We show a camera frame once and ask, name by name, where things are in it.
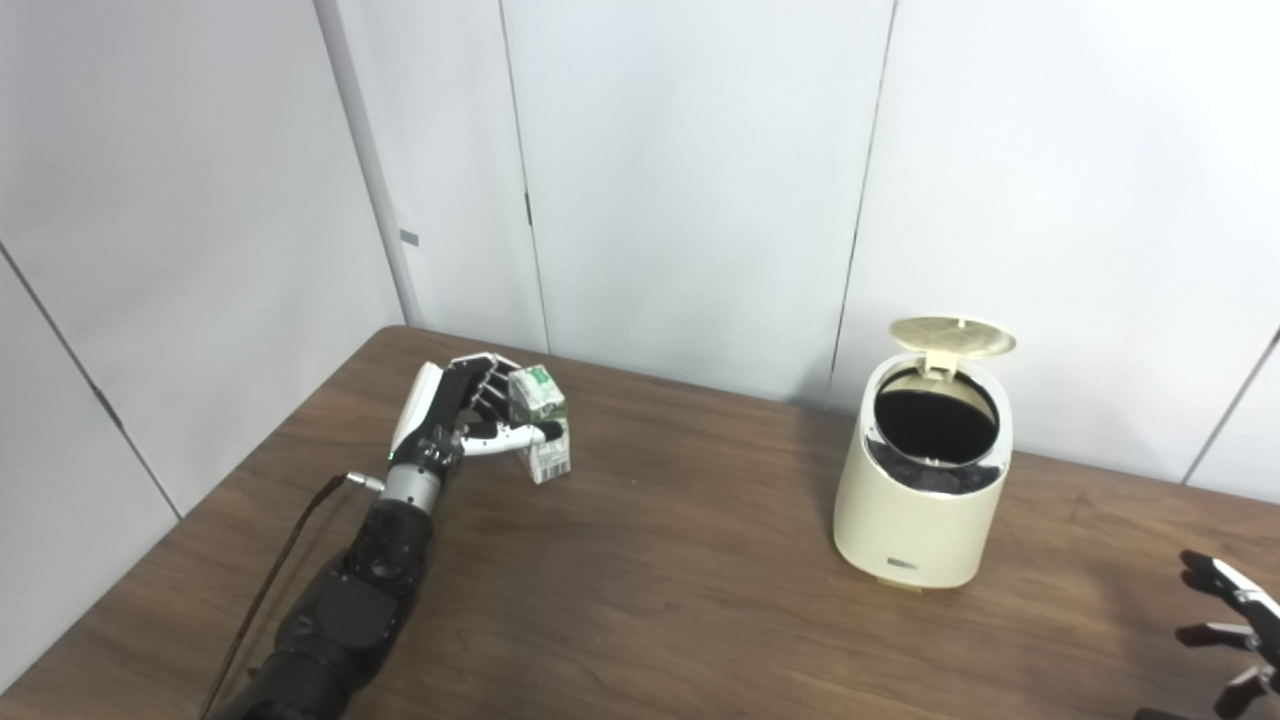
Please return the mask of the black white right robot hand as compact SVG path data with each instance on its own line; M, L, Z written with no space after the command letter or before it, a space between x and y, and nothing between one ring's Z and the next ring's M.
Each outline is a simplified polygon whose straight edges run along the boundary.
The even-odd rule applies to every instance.
M1279 693L1277 601L1221 559L1194 550L1183 550L1179 559L1185 587L1220 600L1244 621L1179 626L1175 641L1188 648L1229 647L1260 659L1228 682L1213 702L1216 719L1242 719L1257 700Z

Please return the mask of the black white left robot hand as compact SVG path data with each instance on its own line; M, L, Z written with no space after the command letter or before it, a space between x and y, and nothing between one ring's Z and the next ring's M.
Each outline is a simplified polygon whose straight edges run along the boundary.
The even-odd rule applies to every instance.
M471 354L415 377L390 442L388 465L445 471L465 457L534 448L568 437L562 421L518 421L509 397L515 361Z

